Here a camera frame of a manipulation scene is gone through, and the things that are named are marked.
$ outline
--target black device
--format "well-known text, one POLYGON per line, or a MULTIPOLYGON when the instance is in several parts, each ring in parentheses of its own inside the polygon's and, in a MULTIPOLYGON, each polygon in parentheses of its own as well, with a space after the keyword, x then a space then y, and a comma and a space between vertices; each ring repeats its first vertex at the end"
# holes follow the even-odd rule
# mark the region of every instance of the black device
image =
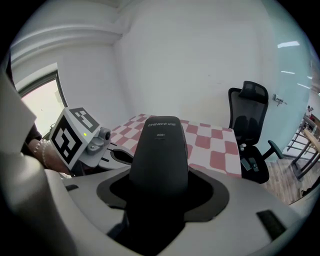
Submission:
POLYGON ((268 91, 262 85, 244 81, 242 89, 230 88, 228 91, 230 104, 229 128, 234 130, 236 142, 239 145, 246 144, 244 150, 239 150, 240 157, 251 163, 248 170, 246 164, 241 161, 241 176, 257 183, 265 183, 269 180, 269 171, 265 160, 276 153, 282 159, 284 155, 277 145, 268 140, 271 148, 261 155, 254 146, 258 143, 265 116, 269 104, 268 91))
POLYGON ((124 210, 108 236, 142 255, 158 254, 185 222, 207 222, 229 201, 221 182, 188 167, 185 133, 174 116, 146 120, 130 170, 101 182, 97 195, 124 210))

